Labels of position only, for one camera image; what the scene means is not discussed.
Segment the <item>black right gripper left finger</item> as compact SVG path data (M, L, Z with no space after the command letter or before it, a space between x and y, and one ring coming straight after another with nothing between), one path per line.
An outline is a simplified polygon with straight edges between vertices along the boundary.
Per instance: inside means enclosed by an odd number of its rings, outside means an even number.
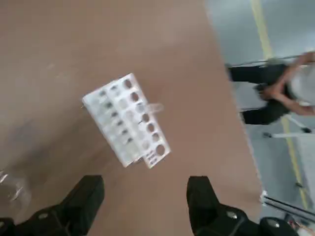
M85 175L56 205L35 212L28 220L15 224L0 219L2 236L86 236L105 197L102 176Z

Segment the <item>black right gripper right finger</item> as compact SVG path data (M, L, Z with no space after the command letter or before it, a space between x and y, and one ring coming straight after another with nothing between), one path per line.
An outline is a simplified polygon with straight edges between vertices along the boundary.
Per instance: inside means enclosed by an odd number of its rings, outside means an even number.
M187 204L192 232L195 236L297 236L284 220L263 217L251 221L241 209L219 202L207 176L190 176Z

